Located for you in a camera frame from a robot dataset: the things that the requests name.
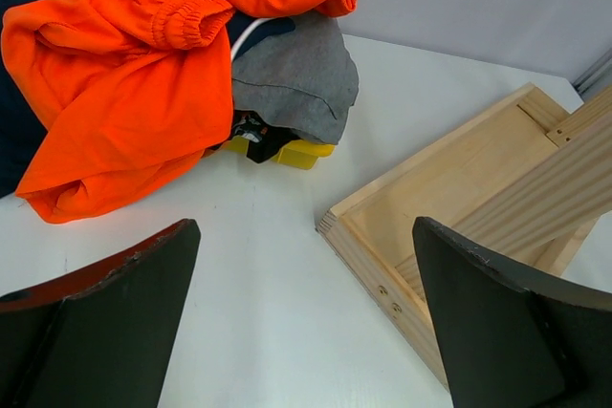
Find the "grey shorts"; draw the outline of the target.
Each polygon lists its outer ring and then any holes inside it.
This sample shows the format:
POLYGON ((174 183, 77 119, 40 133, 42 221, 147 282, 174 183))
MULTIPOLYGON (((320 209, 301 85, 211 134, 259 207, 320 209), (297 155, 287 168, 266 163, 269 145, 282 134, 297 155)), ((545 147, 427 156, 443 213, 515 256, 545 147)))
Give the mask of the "grey shorts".
POLYGON ((312 143, 339 143, 359 93, 359 73, 336 19, 294 16, 295 29, 265 38, 232 63, 234 108, 312 143))

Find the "orange camouflage shorts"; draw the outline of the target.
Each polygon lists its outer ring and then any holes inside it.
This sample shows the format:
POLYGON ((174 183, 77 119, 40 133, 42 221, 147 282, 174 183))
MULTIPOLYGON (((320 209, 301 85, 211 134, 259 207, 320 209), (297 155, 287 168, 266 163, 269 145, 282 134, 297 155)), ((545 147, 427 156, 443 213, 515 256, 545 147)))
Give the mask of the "orange camouflage shorts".
POLYGON ((298 140, 291 129, 268 125, 255 112, 235 111, 228 141, 246 140, 247 158, 263 163, 275 156, 285 145, 298 140))

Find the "navy blue shorts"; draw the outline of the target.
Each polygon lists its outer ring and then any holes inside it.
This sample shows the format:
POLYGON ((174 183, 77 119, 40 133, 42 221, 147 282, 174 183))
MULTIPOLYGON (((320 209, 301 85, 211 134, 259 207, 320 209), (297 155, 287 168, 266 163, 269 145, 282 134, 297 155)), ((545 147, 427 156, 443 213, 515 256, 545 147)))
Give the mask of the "navy blue shorts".
MULTIPOLYGON (((291 18, 253 18, 238 11, 226 24, 239 58, 264 39, 292 32, 291 18)), ((5 66, 1 67, 1 195, 13 193, 47 135, 5 66)))

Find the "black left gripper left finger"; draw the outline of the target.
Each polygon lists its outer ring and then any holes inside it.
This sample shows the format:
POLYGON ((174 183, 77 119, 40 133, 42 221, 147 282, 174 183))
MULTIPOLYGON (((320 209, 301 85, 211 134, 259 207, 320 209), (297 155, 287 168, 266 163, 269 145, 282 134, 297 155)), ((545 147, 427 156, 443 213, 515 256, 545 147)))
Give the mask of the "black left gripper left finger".
POLYGON ((181 221, 1 298, 4 407, 155 407, 201 232, 181 221))

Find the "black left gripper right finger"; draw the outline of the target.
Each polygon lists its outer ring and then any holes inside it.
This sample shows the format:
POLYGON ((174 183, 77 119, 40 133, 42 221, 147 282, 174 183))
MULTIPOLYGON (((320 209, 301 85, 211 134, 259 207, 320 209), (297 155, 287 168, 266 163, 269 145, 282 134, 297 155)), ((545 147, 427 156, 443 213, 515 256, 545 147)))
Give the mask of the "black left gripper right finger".
POLYGON ((431 218, 417 218, 412 237, 454 406, 610 406, 610 293, 431 218))

